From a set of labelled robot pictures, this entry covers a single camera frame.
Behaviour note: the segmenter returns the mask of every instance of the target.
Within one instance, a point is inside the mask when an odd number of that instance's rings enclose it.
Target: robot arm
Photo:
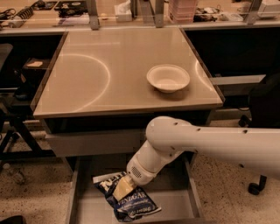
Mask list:
[[[146,129],[147,141],[127,165],[138,186],[152,181],[184,151],[236,163],[280,179],[280,129],[213,128],[160,116]]]

